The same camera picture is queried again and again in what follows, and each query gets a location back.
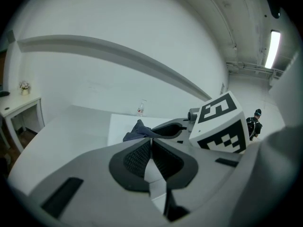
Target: ceiling light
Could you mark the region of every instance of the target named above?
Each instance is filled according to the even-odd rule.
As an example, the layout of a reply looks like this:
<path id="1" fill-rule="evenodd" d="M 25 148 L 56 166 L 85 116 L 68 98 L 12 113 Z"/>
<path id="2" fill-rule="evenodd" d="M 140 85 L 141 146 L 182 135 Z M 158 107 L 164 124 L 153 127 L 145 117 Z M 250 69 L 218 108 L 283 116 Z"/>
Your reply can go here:
<path id="1" fill-rule="evenodd" d="M 281 36 L 280 32 L 277 32 L 274 30 L 271 31 L 270 48 L 269 48 L 265 68 L 270 69 L 270 68 L 272 68 L 272 66 L 274 64 L 276 53 L 277 53 L 278 47 L 279 47 L 280 36 Z"/>

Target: white side table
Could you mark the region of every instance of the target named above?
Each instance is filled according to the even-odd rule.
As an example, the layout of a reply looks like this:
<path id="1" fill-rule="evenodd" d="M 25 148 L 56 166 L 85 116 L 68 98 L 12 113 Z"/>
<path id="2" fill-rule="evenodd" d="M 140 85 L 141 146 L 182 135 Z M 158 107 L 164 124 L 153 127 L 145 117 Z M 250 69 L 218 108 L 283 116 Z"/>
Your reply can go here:
<path id="1" fill-rule="evenodd" d="M 41 100 L 41 96 L 37 93 L 30 93 L 26 96 L 22 96 L 20 94 L 20 91 L 18 90 L 11 91 L 9 96 L 0 97 L 0 114 L 5 119 L 10 135 L 14 140 L 20 153 L 22 153 L 23 147 L 15 132 L 11 118 L 15 117 L 16 115 L 23 112 L 24 110 L 37 105 L 36 111 L 37 111 L 39 125 L 41 128 L 43 128 L 44 121 L 42 117 L 40 100 Z"/>

